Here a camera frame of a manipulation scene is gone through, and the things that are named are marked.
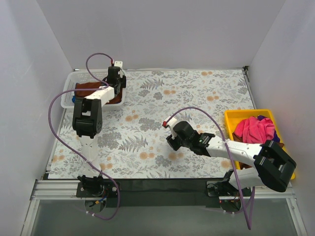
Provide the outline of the pink towel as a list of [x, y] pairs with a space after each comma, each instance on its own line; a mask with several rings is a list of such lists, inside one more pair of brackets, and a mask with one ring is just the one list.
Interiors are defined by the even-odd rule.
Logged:
[[240, 121], [234, 133], [237, 136], [243, 138], [243, 143], [248, 144], [263, 144], [261, 141], [258, 140], [258, 120], [257, 117], [249, 117]]

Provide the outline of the white plastic basket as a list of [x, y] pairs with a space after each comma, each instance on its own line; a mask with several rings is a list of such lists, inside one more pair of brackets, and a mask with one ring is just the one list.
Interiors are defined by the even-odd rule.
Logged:
[[[107, 76], [107, 69], [92, 69], [92, 73], [98, 77], [99, 79], [104, 79]], [[75, 89], [76, 84], [84, 84], [89, 82], [97, 82], [89, 73], [87, 70], [78, 70], [71, 72], [64, 84], [63, 91]], [[72, 102], [74, 93], [69, 92], [65, 93], [61, 96], [61, 106], [65, 109], [71, 109], [74, 108], [74, 103]], [[122, 85], [122, 98], [121, 102], [114, 103], [114, 104], [106, 104], [102, 107], [103, 111], [114, 111], [119, 110], [122, 108], [123, 103], [125, 101], [126, 97], [126, 78], [123, 79], [123, 85]]]

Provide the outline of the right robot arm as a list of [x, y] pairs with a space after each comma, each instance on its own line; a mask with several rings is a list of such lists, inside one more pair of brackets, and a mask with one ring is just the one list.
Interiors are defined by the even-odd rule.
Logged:
[[226, 193], [256, 186], [285, 192], [296, 168], [296, 162], [274, 141], [246, 144], [223, 140], [214, 134], [198, 133], [188, 122], [175, 118], [164, 121], [162, 126], [170, 129], [171, 134], [166, 139], [174, 151], [185, 147], [196, 155], [221, 157], [248, 166], [229, 170], [222, 181], [215, 184]]

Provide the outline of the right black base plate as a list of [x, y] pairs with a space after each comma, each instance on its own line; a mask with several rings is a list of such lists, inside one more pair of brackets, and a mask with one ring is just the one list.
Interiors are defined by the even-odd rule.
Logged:
[[239, 197], [239, 190], [227, 181], [207, 181], [208, 196], [210, 197]]

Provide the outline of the floral table mat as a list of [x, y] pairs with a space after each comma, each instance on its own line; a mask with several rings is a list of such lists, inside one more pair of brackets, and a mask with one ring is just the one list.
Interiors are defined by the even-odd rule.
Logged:
[[174, 151], [161, 124], [174, 115], [198, 132], [225, 134], [226, 110], [253, 108], [241, 70], [127, 71], [126, 78], [124, 103], [102, 114], [99, 170], [112, 178], [203, 178], [231, 169], [224, 158]]

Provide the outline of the yellow plastic bin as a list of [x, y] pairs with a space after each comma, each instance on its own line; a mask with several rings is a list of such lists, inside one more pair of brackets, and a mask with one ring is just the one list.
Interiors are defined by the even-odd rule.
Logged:
[[224, 119], [225, 119], [225, 126], [227, 128], [228, 136], [231, 140], [233, 139], [232, 133], [234, 133], [234, 130], [236, 129], [237, 124], [249, 117], [258, 117], [259, 115], [265, 116], [267, 118], [270, 118], [273, 122], [273, 124], [276, 127], [276, 132], [278, 137], [281, 140], [281, 143], [283, 143], [283, 139], [280, 136], [278, 127], [276, 125], [276, 120], [272, 114], [272, 112], [268, 109], [252, 109], [252, 110], [227, 110], [224, 113]]

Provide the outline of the brown towel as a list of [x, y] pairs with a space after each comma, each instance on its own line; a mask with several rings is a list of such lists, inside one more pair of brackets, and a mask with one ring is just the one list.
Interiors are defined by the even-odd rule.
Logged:
[[[235, 133], [232, 133], [232, 136], [233, 136], [234, 141], [243, 142], [243, 138], [240, 137], [240, 136], [237, 136]], [[275, 131], [275, 133], [274, 133], [273, 141], [276, 142], [276, 143], [278, 143], [278, 145], [279, 145], [281, 148], [284, 148], [284, 143], [281, 143], [280, 138], [278, 137], [276, 131]], [[240, 169], [251, 168], [250, 165], [245, 164], [245, 163], [240, 162], [240, 161], [239, 161], [239, 166], [240, 166]]]
[[[88, 83], [83, 83], [83, 84], [79, 84], [77, 83], [75, 85], [76, 89], [97, 89], [100, 86], [104, 86], [104, 83], [101, 82], [88, 82]], [[91, 95], [94, 91], [75, 91], [74, 92], [74, 96], [76, 98], [78, 97], [85, 97], [88, 95]], [[110, 100], [107, 104], [117, 104], [120, 103], [122, 101], [122, 95], [123, 95], [123, 90], [121, 90], [121, 92], [115, 96], [115, 98], [113, 98], [112, 100]]]

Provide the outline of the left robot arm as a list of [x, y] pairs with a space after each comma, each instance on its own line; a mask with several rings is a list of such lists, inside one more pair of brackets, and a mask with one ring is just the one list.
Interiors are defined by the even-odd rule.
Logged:
[[107, 76], [100, 82], [76, 84], [72, 127], [81, 143], [82, 155], [86, 158], [82, 174], [78, 177], [89, 194], [98, 197], [105, 194], [97, 151], [97, 139], [102, 130], [102, 108], [121, 103], [126, 76], [121, 66], [108, 67]]

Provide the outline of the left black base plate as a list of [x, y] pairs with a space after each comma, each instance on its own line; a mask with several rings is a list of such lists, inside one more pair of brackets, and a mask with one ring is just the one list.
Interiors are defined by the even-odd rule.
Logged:
[[109, 180], [101, 182], [80, 182], [78, 183], [75, 196], [78, 198], [117, 198], [117, 190], [118, 188]]

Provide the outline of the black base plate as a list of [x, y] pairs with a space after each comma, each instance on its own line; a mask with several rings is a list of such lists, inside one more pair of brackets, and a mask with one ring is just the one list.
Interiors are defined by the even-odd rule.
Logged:
[[210, 197], [239, 197], [239, 190], [227, 181], [207, 181], [208, 196]]
[[78, 183], [75, 196], [78, 198], [117, 198], [117, 190], [118, 188], [109, 180], [101, 182], [80, 182]]

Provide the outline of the purple towel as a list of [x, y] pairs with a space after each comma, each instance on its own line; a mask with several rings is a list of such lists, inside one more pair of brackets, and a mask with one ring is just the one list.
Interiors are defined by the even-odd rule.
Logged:
[[280, 143], [281, 140], [277, 135], [276, 127], [270, 118], [259, 115], [258, 120], [258, 140], [265, 143], [267, 140], [272, 140], [274, 142]]

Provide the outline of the aluminium frame rail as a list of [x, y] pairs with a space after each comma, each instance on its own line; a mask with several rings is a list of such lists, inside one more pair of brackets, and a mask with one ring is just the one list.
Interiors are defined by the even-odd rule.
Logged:
[[[32, 190], [31, 200], [96, 200], [96, 198], [76, 197], [78, 183], [79, 180], [36, 180]], [[255, 199], [287, 199], [296, 198], [296, 194], [291, 184], [289, 184], [289, 187], [283, 193], [259, 186], [255, 188], [254, 197]]]

